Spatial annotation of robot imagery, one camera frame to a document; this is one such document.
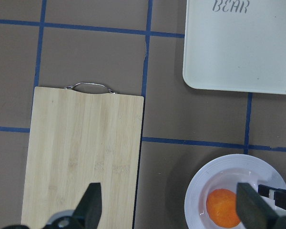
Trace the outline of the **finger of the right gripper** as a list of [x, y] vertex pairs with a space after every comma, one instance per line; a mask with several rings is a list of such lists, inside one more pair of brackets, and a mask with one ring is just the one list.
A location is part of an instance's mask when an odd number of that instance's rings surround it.
[[275, 206], [286, 210], [286, 189], [274, 188], [266, 185], [258, 185], [258, 194], [272, 199]]

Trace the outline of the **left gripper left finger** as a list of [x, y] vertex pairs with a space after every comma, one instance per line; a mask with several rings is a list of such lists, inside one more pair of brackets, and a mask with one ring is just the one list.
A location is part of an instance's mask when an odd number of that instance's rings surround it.
[[96, 229], [102, 215], [100, 183], [90, 183], [72, 216], [84, 229]]

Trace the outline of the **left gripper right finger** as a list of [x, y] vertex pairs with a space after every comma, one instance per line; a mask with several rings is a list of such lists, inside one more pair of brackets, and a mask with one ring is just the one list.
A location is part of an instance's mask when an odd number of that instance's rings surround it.
[[248, 183], [238, 183], [236, 212], [246, 229], [273, 229], [278, 214]]

